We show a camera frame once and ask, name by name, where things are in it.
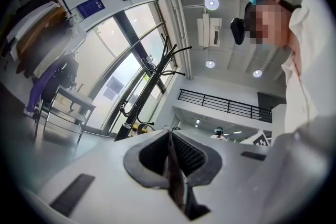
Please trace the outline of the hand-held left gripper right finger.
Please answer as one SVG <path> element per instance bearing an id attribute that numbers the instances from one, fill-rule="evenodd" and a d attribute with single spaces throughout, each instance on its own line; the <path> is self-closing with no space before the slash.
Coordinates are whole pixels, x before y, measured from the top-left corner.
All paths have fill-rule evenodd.
<path id="1" fill-rule="evenodd" d="M 188 184 L 191 187 L 210 184 L 222 167 L 220 154 L 177 130 L 172 131 L 172 140 Z"/>

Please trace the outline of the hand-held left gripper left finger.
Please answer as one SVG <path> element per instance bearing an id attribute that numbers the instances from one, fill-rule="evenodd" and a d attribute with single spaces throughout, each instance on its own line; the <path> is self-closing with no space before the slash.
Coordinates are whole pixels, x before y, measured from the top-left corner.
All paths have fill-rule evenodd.
<path id="1" fill-rule="evenodd" d="M 169 189 L 169 180 L 163 176 L 168 156 L 169 131 L 141 134 L 128 141 L 135 144 L 123 157 L 127 173 L 145 188 Z"/>

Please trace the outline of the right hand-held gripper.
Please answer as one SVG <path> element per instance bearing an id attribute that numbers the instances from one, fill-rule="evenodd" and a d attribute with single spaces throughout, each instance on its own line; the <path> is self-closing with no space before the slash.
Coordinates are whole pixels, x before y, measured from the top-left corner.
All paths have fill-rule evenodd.
<path id="1" fill-rule="evenodd" d="M 270 146 L 264 131 L 259 130 L 256 134 L 250 136 L 249 138 L 241 141 L 241 144 L 258 145 L 258 146 Z"/>

